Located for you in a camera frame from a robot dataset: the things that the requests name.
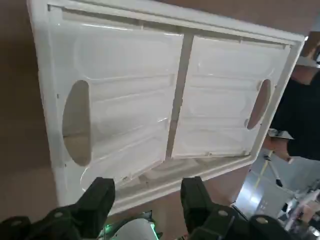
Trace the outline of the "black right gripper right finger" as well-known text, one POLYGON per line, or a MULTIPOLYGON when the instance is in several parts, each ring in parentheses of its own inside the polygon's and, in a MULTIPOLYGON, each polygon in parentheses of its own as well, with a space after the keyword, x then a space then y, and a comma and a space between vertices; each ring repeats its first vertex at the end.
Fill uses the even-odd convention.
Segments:
POLYGON ((214 203, 199 176, 183 178, 180 199, 189 240, 293 240, 274 218, 242 218, 232 207, 214 203))

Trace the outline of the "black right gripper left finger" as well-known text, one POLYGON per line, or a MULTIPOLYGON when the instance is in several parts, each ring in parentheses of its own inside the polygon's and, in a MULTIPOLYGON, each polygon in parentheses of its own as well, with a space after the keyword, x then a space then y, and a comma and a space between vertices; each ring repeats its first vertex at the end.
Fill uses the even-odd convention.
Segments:
POLYGON ((112 178, 97 177, 79 200, 55 208, 31 222, 13 216, 0 223, 2 240, 95 240, 99 237, 116 196, 112 178))

